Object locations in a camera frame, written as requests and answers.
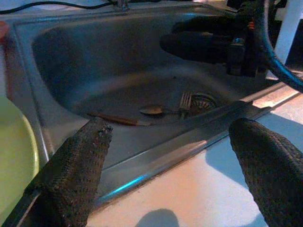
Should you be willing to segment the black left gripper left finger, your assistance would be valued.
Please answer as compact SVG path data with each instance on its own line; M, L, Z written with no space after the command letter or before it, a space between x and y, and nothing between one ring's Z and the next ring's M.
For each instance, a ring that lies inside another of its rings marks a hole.
M26 187L41 192L33 227L84 227L94 204L112 128L89 120L55 152Z

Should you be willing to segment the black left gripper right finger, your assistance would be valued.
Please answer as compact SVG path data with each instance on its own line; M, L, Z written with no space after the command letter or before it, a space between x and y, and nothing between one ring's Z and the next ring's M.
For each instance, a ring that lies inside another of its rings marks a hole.
M245 182L270 227L303 225L303 154L286 137L257 121L231 123L232 150Z

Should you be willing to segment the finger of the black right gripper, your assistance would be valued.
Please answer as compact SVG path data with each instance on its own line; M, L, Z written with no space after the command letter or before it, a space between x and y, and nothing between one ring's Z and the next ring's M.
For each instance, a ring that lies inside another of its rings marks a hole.
M195 17L183 22L177 22L172 33L209 32L209 33L236 33L246 28L243 21L229 17Z
M227 62L229 35L214 35L208 32L179 32L160 38L160 47L177 57L206 63Z

